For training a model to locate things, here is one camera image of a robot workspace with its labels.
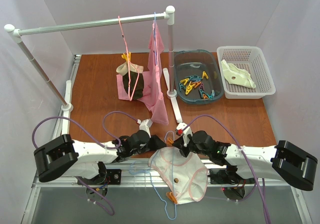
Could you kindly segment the pink garment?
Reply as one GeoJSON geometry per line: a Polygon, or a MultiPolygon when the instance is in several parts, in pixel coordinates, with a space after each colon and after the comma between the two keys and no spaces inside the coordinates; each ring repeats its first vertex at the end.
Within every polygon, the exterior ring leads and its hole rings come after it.
{"type": "Polygon", "coordinates": [[[164,95],[161,89],[161,76],[162,76],[162,64],[161,64],[161,54],[164,51],[164,44],[162,37],[159,32],[158,26],[156,26],[156,40],[157,40],[157,55],[158,55],[158,66],[155,66],[154,57],[154,36],[153,36],[153,24],[152,31],[149,41],[149,56],[148,56],[148,71],[151,73],[151,83],[150,83],[150,95],[143,96],[142,101],[146,105],[147,109],[152,112],[151,120],[154,123],[159,123],[162,125],[168,125],[168,115],[164,102],[164,95]]]}

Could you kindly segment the white pink-trimmed underwear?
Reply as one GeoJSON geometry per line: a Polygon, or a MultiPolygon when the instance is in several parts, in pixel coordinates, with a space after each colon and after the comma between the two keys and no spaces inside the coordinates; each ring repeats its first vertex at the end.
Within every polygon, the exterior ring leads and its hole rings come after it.
{"type": "Polygon", "coordinates": [[[208,169],[197,154],[185,158],[176,147],[157,150],[148,165],[156,170],[177,199],[177,205],[199,202],[206,194],[208,169]]]}

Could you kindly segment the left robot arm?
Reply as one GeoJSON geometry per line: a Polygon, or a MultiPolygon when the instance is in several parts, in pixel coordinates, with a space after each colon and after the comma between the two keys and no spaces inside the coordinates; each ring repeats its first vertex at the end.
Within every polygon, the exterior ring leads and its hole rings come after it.
{"type": "Polygon", "coordinates": [[[131,136],[121,136],[102,146],[73,140],[63,134],[34,151],[39,181],[51,182],[61,176],[75,176],[95,181],[106,175],[106,164],[120,163],[133,155],[166,147],[157,135],[139,130],[131,136]]]}

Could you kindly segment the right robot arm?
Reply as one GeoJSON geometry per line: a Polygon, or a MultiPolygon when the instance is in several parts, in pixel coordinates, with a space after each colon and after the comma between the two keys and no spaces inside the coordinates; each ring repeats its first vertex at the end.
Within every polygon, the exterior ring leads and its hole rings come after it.
{"type": "Polygon", "coordinates": [[[226,174],[237,179],[280,180],[303,191],[314,188],[317,158],[286,140],[280,140],[275,146],[238,147],[215,141],[201,130],[183,134],[173,146],[184,157],[197,153],[216,165],[227,166],[226,174]]]}

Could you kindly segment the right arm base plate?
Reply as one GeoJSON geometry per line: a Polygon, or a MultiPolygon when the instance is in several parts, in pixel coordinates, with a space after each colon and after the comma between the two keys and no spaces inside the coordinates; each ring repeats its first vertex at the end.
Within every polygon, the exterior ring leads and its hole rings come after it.
{"type": "Polygon", "coordinates": [[[244,181],[246,184],[254,184],[254,178],[244,179],[240,177],[236,172],[227,171],[226,169],[209,169],[208,177],[211,184],[242,184],[244,181]]]}

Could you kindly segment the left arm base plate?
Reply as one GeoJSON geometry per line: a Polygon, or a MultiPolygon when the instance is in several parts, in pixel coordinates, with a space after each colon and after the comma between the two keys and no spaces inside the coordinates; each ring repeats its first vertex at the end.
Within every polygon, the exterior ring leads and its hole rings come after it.
{"type": "Polygon", "coordinates": [[[106,169],[91,179],[80,177],[87,185],[119,185],[121,183],[121,169],[106,169]]]}

